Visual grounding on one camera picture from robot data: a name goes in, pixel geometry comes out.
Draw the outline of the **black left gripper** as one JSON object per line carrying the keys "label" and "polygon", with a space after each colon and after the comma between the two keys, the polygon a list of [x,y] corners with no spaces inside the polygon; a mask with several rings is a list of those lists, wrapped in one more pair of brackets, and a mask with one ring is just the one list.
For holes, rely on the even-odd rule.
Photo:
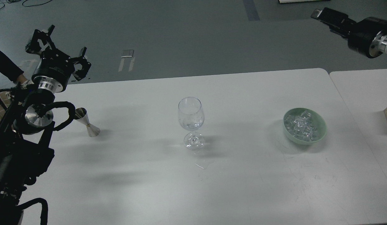
{"label": "black left gripper", "polygon": [[[54,29],[54,25],[51,25],[46,32],[35,29],[25,46],[25,51],[40,57],[32,75],[32,81],[35,84],[50,82],[53,92],[59,93],[65,91],[72,74],[76,81],[83,80],[88,75],[92,64],[85,57],[87,47],[82,47],[77,57],[70,57],[55,49],[51,38]],[[80,65],[81,68],[75,69],[75,65]]]}

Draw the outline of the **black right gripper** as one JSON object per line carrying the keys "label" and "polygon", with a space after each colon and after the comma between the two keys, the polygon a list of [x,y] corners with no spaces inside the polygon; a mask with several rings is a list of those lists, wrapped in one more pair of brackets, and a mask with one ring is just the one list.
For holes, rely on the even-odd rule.
{"label": "black right gripper", "polygon": [[311,18],[327,25],[330,32],[348,38],[348,47],[361,55],[387,55],[387,20],[367,17],[356,23],[347,14],[327,7],[315,9]]}

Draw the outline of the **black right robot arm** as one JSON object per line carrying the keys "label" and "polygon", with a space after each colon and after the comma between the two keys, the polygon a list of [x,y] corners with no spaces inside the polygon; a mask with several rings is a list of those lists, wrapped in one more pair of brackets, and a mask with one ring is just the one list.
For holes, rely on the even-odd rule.
{"label": "black right robot arm", "polygon": [[347,14],[327,7],[315,9],[311,18],[327,25],[330,32],[347,41],[349,49],[361,55],[368,58],[387,55],[387,20],[367,17],[356,22]]}

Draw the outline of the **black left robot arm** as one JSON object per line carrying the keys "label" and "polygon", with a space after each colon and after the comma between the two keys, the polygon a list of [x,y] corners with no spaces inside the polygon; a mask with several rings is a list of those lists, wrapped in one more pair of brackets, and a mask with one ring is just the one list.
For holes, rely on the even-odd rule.
{"label": "black left robot arm", "polygon": [[5,114],[0,121],[0,225],[20,225],[24,210],[40,203],[40,224],[48,223],[48,203],[35,198],[20,204],[22,192],[35,184],[54,158],[49,147],[54,131],[67,127],[76,117],[75,106],[55,102],[55,93],[65,91],[69,79],[84,79],[91,67],[86,47],[78,57],[59,50],[48,31],[36,29],[25,47],[40,56],[32,84],[0,89],[0,105]]}

